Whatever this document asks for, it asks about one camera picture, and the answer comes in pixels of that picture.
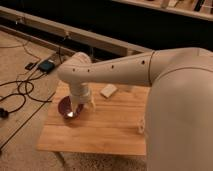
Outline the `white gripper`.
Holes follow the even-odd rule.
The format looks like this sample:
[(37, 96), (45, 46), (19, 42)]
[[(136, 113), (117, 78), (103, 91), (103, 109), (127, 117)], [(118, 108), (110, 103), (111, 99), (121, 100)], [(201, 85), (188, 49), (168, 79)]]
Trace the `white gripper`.
[(94, 100), (91, 100), (91, 90), (87, 83), (70, 84), (69, 90), (73, 115), (77, 115), (79, 113), (78, 108), (80, 104), (88, 103), (90, 110), (93, 112), (96, 110), (96, 104)]

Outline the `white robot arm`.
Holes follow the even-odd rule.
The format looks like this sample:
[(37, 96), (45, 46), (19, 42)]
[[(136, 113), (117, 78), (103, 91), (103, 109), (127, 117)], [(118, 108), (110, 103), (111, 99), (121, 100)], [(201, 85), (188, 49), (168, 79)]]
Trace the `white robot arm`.
[(73, 107), (90, 101), (93, 82), (149, 87), (147, 171), (213, 171), (213, 52), (176, 48), (97, 63), (78, 52), (58, 75)]

